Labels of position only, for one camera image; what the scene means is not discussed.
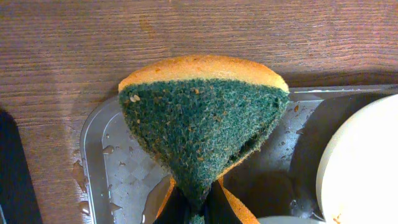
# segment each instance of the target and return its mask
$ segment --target yellow sponge layer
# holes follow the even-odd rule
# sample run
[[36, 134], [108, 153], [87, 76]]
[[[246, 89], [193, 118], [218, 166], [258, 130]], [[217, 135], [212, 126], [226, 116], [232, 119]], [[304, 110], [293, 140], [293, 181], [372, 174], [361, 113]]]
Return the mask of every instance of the yellow sponge layer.
[[132, 84], [192, 79], [237, 80], [289, 91], [286, 82], [264, 65], [240, 58], [189, 55], [166, 59], [133, 72], [119, 84], [119, 91]]

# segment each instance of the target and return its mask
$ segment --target black object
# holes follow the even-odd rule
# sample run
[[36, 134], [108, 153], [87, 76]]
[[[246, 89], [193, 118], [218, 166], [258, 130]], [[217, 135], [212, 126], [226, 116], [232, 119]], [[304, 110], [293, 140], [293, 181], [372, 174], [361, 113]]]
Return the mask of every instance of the black object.
[[43, 223], [17, 124], [1, 110], [0, 205], [7, 224]]
[[[211, 185], [203, 205], [206, 224], [242, 224], [236, 217], [218, 181]], [[189, 224], [191, 208], [182, 191], [175, 187], [162, 213], [154, 224]]]

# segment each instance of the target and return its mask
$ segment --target black handle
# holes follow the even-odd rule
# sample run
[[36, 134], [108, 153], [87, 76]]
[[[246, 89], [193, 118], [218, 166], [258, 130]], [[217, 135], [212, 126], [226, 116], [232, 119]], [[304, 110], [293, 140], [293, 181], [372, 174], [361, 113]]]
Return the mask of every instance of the black handle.
[[0, 205], [6, 223], [43, 223], [18, 127], [1, 109]]

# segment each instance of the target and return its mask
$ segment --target green scouring pad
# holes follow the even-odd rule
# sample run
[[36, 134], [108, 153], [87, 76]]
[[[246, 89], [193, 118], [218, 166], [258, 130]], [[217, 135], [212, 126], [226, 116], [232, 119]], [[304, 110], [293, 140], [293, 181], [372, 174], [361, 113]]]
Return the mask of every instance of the green scouring pad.
[[214, 55], [167, 59], [119, 84], [132, 134], [171, 171], [198, 211], [211, 183], [259, 150], [286, 109], [288, 93], [267, 67]]

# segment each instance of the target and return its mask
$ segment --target tray rim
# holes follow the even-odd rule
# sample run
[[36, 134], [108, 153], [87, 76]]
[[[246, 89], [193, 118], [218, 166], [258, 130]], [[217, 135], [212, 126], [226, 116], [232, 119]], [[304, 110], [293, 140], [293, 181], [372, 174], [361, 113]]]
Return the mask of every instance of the tray rim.
[[[290, 96], [292, 95], [307, 95], [309, 93], [313, 94], [321, 94], [321, 95], [329, 95], [332, 93], [343, 93], [345, 95], [350, 94], [350, 93], [363, 93], [363, 92], [369, 92], [369, 91], [381, 91], [381, 90], [386, 90], [390, 88], [398, 88], [398, 85], [396, 84], [391, 84], [391, 85], [351, 85], [351, 86], [309, 86], [309, 87], [293, 87], [289, 88], [290, 91]], [[322, 97], [321, 99], [309, 99], [309, 100], [324, 100]], [[84, 173], [85, 175], [89, 178], [89, 184], [87, 187], [87, 197], [88, 197], [88, 203], [90, 207], [90, 217], [91, 217], [91, 222], [96, 223], [96, 216], [95, 216], [95, 208], [93, 206], [93, 195], [91, 193], [91, 181], [90, 181], [90, 175], [88, 173], [88, 164], [86, 158], [86, 148], [85, 148], [85, 139], [87, 132], [90, 128], [90, 124], [94, 121], [96, 116], [107, 106], [109, 106], [111, 103], [114, 103], [115, 101], [118, 101], [118, 95], [112, 96], [109, 99], [105, 100], [104, 102], [100, 103], [86, 118], [83, 127], [81, 129], [80, 133], [80, 142], [79, 142], [79, 148], [80, 148], [80, 153], [81, 153], [81, 159], [82, 159], [82, 164], [84, 167]]]

